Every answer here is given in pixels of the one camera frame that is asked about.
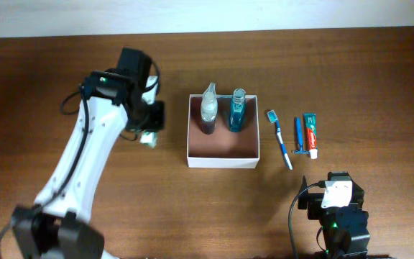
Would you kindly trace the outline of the Colgate toothpaste tube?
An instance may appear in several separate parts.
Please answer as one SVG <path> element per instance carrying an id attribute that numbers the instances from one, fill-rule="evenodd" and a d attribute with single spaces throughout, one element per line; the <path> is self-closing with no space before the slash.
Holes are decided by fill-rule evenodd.
<path id="1" fill-rule="evenodd" d="M 304 113 L 305 130 L 308 141 L 308 153 L 311 159 L 318 157 L 317 137 L 316 137 L 316 115 L 314 113 Z"/>

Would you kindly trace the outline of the blue white toothbrush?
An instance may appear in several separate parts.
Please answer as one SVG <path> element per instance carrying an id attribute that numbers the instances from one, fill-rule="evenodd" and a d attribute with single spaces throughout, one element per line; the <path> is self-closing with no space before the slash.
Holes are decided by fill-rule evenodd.
<path id="1" fill-rule="evenodd" d="M 290 161 L 290 157 L 288 155 L 287 149 L 286 149 L 285 144 L 283 142 L 281 127 L 280 127 L 280 123 L 279 123 L 277 114 L 275 113 L 275 111 L 273 109 L 271 109 L 267 112 L 267 117 L 268 117 L 268 120 L 270 121 L 270 123 L 274 124 L 274 126 L 275 126 L 275 134 L 276 134 L 277 140 L 278 140 L 279 145 L 280 145 L 283 160 L 285 161 L 287 167 L 290 170 L 292 170 L 293 165 Z"/>

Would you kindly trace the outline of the white cardboard box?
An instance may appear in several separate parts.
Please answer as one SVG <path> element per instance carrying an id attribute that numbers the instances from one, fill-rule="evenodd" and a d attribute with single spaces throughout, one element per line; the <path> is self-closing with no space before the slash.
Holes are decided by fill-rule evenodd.
<path id="1" fill-rule="evenodd" d="M 229 129 L 230 95 L 219 95 L 218 116 L 212 134 L 201 131 L 200 94 L 188 105 L 186 158 L 190 168 L 255 168 L 260 159 L 259 109 L 255 95 L 246 96 L 245 121 L 240 132 Z"/>

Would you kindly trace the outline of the teal mouthwash bottle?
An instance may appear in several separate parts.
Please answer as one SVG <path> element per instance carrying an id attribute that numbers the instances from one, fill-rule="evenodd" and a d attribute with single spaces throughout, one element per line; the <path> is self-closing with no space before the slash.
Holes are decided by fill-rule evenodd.
<path id="1" fill-rule="evenodd" d="M 234 90 L 230 103 L 229 129 L 240 132 L 246 109 L 246 91 L 242 88 Z"/>

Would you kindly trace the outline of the purple spray bottle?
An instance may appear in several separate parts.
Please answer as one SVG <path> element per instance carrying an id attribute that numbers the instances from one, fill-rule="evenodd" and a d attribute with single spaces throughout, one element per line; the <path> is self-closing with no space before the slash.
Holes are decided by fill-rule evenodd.
<path id="1" fill-rule="evenodd" d="M 201 101 L 201 130 L 210 135 L 214 132 L 218 113 L 218 101 L 216 97 L 216 84 L 210 82 L 204 91 Z"/>

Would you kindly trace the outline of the green white soap box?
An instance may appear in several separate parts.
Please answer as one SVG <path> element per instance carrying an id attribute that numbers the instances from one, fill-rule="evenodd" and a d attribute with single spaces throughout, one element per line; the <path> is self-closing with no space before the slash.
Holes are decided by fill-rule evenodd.
<path id="1" fill-rule="evenodd" d="M 154 148 L 157 145 L 157 133 L 156 132 L 146 132 L 144 131 L 140 135 L 139 142 L 143 145 L 146 145 L 150 148 Z"/>

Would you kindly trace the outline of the blue disposable razor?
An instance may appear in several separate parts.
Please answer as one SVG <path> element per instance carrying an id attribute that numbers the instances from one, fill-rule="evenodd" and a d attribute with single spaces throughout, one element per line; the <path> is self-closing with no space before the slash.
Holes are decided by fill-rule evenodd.
<path id="1" fill-rule="evenodd" d="M 295 118 L 295 133 L 297 140 L 297 148 L 293 150 L 293 153 L 299 155 L 307 155 L 309 152 L 307 150 L 304 150 L 303 129 L 301 127 L 301 121 L 299 117 Z"/>

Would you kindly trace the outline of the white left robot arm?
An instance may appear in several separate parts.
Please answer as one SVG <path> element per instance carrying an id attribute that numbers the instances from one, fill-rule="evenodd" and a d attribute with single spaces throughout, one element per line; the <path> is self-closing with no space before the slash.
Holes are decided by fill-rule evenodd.
<path id="1" fill-rule="evenodd" d="M 154 147 L 165 126 L 165 104 L 156 96 L 160 74 L 141 50 L 122 49 L 116 67 L 93 71 L 79 85 L 72 135 L 49 181 L 31 207 L 17 206 L 11 230 L 23 258 L 111 258 L 92 226 L 95 192 L 115 142 L 123 132 Z"/>

